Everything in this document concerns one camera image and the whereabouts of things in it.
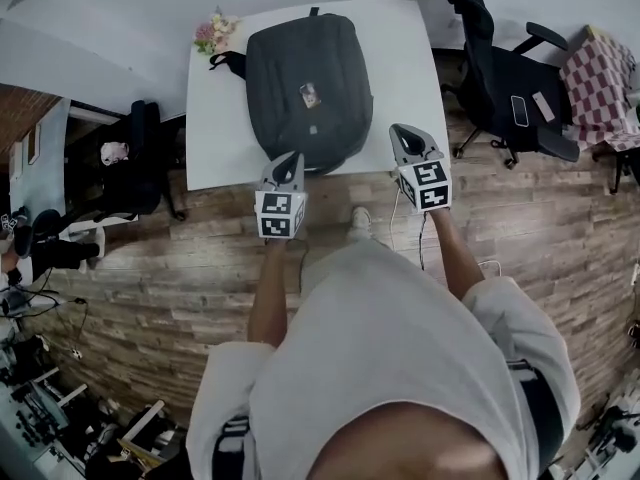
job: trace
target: white shirt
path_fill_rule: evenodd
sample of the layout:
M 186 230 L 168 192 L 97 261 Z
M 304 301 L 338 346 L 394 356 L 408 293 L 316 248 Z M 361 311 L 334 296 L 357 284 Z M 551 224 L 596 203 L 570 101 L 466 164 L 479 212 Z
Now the white shirt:
M 211 349 L 187 435 L 195 480 L 212 478 L 215 439 L 241 412 L 250 415 L 263 480 L 302 480 L 341 427 L 399 401 L 467 423 L 511 480 L 533 480 L 535 427 L 506 359 L 527 359 L 543 373 L 565 439 L 578 417 L 565 342 L 510 278 L 478 283 L 461 303 L 405 258 L 363 240 L 305 270 L 303 291 L 277 350 Z

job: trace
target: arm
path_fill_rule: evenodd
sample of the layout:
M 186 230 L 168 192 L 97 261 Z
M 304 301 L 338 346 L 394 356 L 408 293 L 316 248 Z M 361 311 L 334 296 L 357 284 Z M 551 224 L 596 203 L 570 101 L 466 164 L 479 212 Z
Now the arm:
M 247 340 L 280 346 L 287 334 L 287 305 L 284 291 L 286 240 L 271 240 L 262 263 L 260 280 L 249 316 Z
M 564 37 L 554 32 L 553 30 L 548 29 L 547 27 L 538 25 L 537 23 L 528 22 L 527 33 L 531 37 L 525 39 L 521 44 L 516 46 L 513 49 L 513 53 L 519 53 L 520 55 L 522 55 L 523 53 L 526 53 L 529 50 L 535 48 L 539 44 L 542 44 L 543 41 L 552 44 L 553 46 L 560 48 L 565 52 L 569 49 L 567 40 Z
M 482 281 L 484 276 L 454 224 L 449 209 L 433 210 L 431 217 L 436 225 L 440 241 L 442 262 L 449 291 L 456 298 L 462 300 L 469 288 Z

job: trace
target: white wall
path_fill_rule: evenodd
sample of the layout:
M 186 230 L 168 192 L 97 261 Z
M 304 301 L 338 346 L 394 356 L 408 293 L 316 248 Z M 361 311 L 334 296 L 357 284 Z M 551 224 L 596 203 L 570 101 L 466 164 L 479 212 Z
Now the white wall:
M 114 73 L 113 80 L 107 85 L 107 94 L 102 94 L 104 76 L 84 69 L 50 73 L 31 64 L 34 56 L 42 58 L 41 55 L 29 52 L 21 61 L 13 48 L 13 71 L 27 76 L 28 84 L 17 81 L 17 76 L 12 76 L 11 81 L 4 79 L 2 73 L 7 74 L 8 70 L 2 66 L 0 82 L 31 88 L 35 88 L 37 82 L 49 87 L 50 92 L 76 98 L 69 93 L 73 90 L 75 94 L 88 94 L 89 99 L 86 96 L 82 99 L 87 103 L 109 100 L 109 106 L 99 106 L 110 110 L 128 107 L 132 101 L 130 92 L 147 93 L 152 89 L 152 99 L 159 101 L 163 115 L 169 117 L 184 112 L 192 36 L 196 26 L 206 20 L 217 5 L 227 14 L 242 16 L 319 1 L 331 0 L 24 0 L 4 13 L 5 22 L 21 26 L 19 35 L 25 42 L 26 31 L 30 30 L 36 32 L 29 40 L 32 44 L 43 35 L 50 36 L 48 43 L 53 38 L 66 44 L 65 47 L 57 44 L 48 53 L 47 65 L 67 65 L 67 60 L 60 55 L 69 50 L 74 57 L 81 57 L 80 50 L 83 50 L 88 55 L 94 54 L 94 64 L 101 60 L 108 73 L 106 77 L 111 79 Z M 0 38 L 0 59 L 5 48 L 7 43 Z M 32 70 L 38 75 L 27 75 Z M 131 76 L 124 76 L 126 73 L 122 71 L 128 71 Z M 122 94 L 117 95 L 112 87 L 123 78 L 127 85 Z
M 571 40 L 586 25 L 595 25 L 627 45 L 640 60 L 640 0 L 484 0 L 496 25 L 494 44 L 512 48 L 527 37 L 525 23 L 534 21 Z M 464 34 L 446 0 L 421 0 L 431 45 L 462 48 Z M 536 58 L 551 49 L 536 48 Z
M 58 94 L 128 113 L 137 99 L 181 101 L 131 71 L 50 35 L 8 20 L 0 22 L 0 83 Z

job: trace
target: chair armrest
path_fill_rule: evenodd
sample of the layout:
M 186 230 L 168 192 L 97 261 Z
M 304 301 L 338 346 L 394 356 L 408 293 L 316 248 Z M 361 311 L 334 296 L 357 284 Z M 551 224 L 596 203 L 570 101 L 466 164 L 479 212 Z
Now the chair armrest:
M 549 156 L 561 158 L 567 162 L 577 162 L 580 157 L 580 147 L 574 140 L 563 137 L 547 128 L 537 129 L 539 151 Z
M 552 44 L 553 46 L 560 48 L 565 52 L 569 49 L 567 40 L 560 34 L 548 29 L 547 27 L 543 27 L 542 25 L 531 23 L 529 21 L 527 22 L 527 32 L 531 35 L 531 37 L 525 39 L 521 44 L 516 46 L 513 49 L 514 53 L 526 53 L 532 48 L 535 48 L 536 46 L 541 44 L 543 41 Z

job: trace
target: backpack strap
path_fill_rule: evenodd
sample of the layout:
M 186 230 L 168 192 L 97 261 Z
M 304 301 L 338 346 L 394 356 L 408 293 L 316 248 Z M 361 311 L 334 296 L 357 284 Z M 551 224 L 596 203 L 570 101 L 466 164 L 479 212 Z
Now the backpack strap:
M 246 80 L 247 56 L 243 53 L 231 51 L 218 53 L 209 59 L 209 63 L 212 66 L 209 71 L 213 71 L 220 64 L 226 64 L 234 75 Z
M 215 480 L 242 480 L 248 432 L 249 416 L 235 416 L 224 424 L 213 448 L 211 471 Z
M 549 387 L 547 379 L 537 368 L 526 360 L 509 361 L 512 377 L 520 383 L 533 418 L 538 437 L 538 464 L 540 478 L 545 477 L 547 468 L 553 462 L 562 446 L 564 428 L 558 403 Z

